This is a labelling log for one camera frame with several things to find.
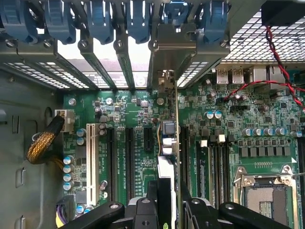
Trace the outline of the black RAM stick with label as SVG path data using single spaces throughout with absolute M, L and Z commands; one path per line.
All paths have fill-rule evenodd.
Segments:
M 210 158 L 207 140 L 199 140 L 196 145 L 197 196 L 210 199 Z

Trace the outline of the empty black RAM slot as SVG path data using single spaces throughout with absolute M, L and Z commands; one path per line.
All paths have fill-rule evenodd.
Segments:
M 211 144 L 212 195 L 216 207 L 230 200 L 230 144 L 224 134 L 214 135 Z
M 299 173 L 303 175 L 299 176 L 300 182 L 300 194 L 301 194 L 301 211 L 302 211 L 302 229 L 305 229 L 305 137 L 298 138 L 298 166 Z

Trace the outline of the long black expansion slot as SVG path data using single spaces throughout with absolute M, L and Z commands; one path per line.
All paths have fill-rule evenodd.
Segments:
M 190 138 L 189 128 L 182 126 L 179 136 L 180 143 L 180 174 L 181 179 L 185 182 L 188 190 L 191 188 L 191 175 L 190 175 Z
M 117 153 L 116 134 L 114 128 L 107 129 L 107 159 L 108 159 L 108 197 L 109 201 L 117 199 Z
M 125 129 L 126 195 L 127 201 L 135 197 L 135 139 L 133 128 Z

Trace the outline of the CPU socket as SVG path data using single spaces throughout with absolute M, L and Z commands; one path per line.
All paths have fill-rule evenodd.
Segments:
M 277 173 L 248 173 L 239 166 L 233 179 L 233 202 L 292 229 L 301 229 L 297 181 L 290 165 Z

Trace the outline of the white PCI expansion slot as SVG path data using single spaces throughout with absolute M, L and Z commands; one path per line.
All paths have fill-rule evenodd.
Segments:
M 97 124 L 86 124 L 87 205 L 99 201 L 99 133 Z

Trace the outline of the short black expansion slot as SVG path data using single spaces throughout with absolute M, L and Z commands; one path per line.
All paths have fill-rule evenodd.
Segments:
M 144 150 L 146 152 L 153 151 L 153 129 L 151 127 L 145 127 L 143 129 L 144 137 Z

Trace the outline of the green Dell motherboard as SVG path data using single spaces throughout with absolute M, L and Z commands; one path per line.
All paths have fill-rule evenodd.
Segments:
M 210 158 L 210 203 L 212 195 L 211 144 L 214 135 L 224 134 L 230 144 L 230 200 L 233 179 L 239 166 L 248 173 L 277 173 L 290 165 L 299 173 L 298 138 L 305 137 L 305 113 L 295 103 L 289 89 L 273 93 L 256 93 L 252 87 L 216 84 L 211 79 L 178 93 L 179 134 L 189 128 L 190 195 L 197 196 L 196 145 L 207 140 Z M 64 135 L 64 195 L 74 195 L 74 218 L 109 201 L 107 129 L 114 128 L 117 153 L 117 199 L 129 203 L 126 195 L 125 129 L 133 128 L 135 139 L 135 198 L 148 192 L 148 182 L 157 179 L 159 118 L 165 115 L 164 99 L 155 91 L 133 94 L 109 91 L 66 96 L 64 107 L 75 113 L 74 133 Z M 99 133 L 99 201 L 87 205 L 86 124 L 97 124 Z M 151 127 L 153 151 L 144 150 L 143 129 Z M 299 178 L 297 193 L 302 220 Z

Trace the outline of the white power connector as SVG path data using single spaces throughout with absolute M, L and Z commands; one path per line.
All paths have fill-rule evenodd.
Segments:
M 64 119 L 64 124 L 61 129 L 63 133 L 74 133 L 75 113 L 73 110 L 55 110 L 55 114 L 61 116 Z

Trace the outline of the silver USB port block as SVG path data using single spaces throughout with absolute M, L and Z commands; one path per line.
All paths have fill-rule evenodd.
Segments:
M 216 83 L 229 85 L 236 84 L 242 85 L 244 84 L 244 70 L 243 68 L 218 68 L 216 69 Z

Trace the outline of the open PC case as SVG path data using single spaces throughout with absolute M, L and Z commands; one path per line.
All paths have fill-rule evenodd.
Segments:
M 126 3 L 112 6 L 114 40 L 102 45 L 90 35 L 86 3 L 71 2 L 76 42 L 64 45 L 50 36 L 44 5 L 28 2 L 38 42 L 9 36 L 0 17 L 0 229 L 61 229 L 56 204 L 64 195 L 64 99 L 73 94 L 109 91 L 155 91 L 149 86 L 149 48 L 153 22 L 163 21 L 172 0 L 145 0 L 151 5 L 150 39 L 137 44 L 129 36 Z M 205 43 L 203 5 L 212 0 L 182 0 L 193 24 L 189 37 L 196 49 L 178 79 L 178 93 L 211 79 L 216 69 L 277 66 L 295 103 L 305 113 L 305 16 L 291 26 L 263 26 L 261 6 L 267 0 L 223 0 L 228 3 L 224 40 Z

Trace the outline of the blue slot retainer clip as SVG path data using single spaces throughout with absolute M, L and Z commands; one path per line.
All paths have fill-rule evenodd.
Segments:
M 188 16 L 188 3 L 182 0 L 172 0 L 164 5 L 163 21 L 165 24 L 172 24 L 180 27 Z
M 0 17 L 6 33 L 28 43 L 38 42 L 36 23 L 28 2 L 23 0 L 0 0 Z
M 102 45 L 114 40 L 112 26 L 112 6 L 105 0 L 90 0 L 86 3 L 87 20 L 90 35 Z
M 127 31 L 137 44 L 150 39 L 151 5 L 145 0 L 130 0 L 126 3 Z
M 202 26 L 205 43 L 224 40 L 227 26 L 228 3 L 223 0 L 212 0 L 203 5 Z
M 71 2 L 63 0 L 47 0 L 44 5 L 48 32 L 64 45 L 76 42 L 76 28 L 71 6 Z

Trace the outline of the black intrusion switch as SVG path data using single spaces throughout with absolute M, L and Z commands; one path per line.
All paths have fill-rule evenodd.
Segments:
M 305 0 L 267 0 L 261 6 L 263 26 L 291 26 L 305 16 Z

